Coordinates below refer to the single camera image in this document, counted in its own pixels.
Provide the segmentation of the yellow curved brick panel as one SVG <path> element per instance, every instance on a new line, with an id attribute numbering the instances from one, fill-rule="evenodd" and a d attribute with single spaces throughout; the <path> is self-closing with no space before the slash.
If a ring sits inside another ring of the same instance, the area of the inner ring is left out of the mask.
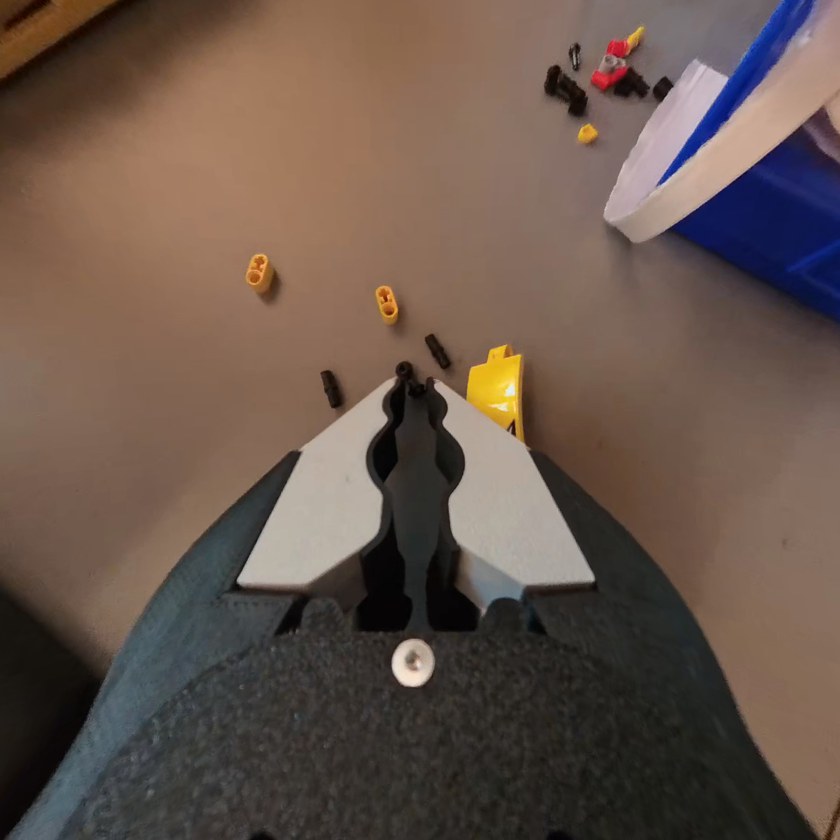
<path id="1" fill-rule="evenodd" d="M 469 369 L 466 400 L 524 444 L 523 370 L 523 356 L 511 345 L 491 349 L 485 363 Z"/>

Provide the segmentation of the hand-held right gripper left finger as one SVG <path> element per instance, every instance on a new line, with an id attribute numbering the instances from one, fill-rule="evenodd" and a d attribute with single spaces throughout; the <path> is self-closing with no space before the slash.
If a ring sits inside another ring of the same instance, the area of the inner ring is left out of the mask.
<path id="1" fill-rule="evenodd" d="M 238 588 L 332 598 L 364 631 L 424 625 L 424 584 L 398 547 L 386 486 L 405 409 L 406 384 L 391 377 L 303 445 Z"/>

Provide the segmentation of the wooden board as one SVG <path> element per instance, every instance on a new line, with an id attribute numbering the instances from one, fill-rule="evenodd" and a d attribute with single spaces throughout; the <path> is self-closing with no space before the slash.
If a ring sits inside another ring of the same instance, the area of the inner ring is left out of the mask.
<path id="1" fill-rule="evenodd" d="M 118 1 L 2 1 L 1 80 L 74 34 Z"/>

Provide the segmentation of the pile of small brick pieces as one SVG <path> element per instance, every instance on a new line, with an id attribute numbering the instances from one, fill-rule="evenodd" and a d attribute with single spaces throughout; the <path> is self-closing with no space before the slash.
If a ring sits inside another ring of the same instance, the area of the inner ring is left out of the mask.
<path id="1" fill-rule="evenodd" d="M 674 89 L 675 83 L 668 77 L 661 77 L 651 86 L 629 62 L 643 44 L 645 37 L 646 27 L 640 26 L 627 37 L 611 39 L 598 66 L 591 74 L 591 87 L 602 93 L 611 92 L 618 98 L 645 99 L 652 94 L 657 103 L 663 102 Z M 588 94 L 561 66 L 551 65 L 547 69 L 543 93 L 546 98 L 561 102 L 571 117 L 583 119 L 586 116 L 589 107 Z"/>

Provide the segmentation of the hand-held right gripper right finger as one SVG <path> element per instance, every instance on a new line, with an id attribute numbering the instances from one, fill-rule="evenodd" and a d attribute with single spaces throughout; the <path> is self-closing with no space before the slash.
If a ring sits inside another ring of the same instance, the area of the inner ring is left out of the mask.
<path id="1" fill-rule="evenodd" d="M 531 450 L 433 377 L 413 411 L 413 520 L 418 631 L 468 632 L 499 600 L 595 588 Z"/>

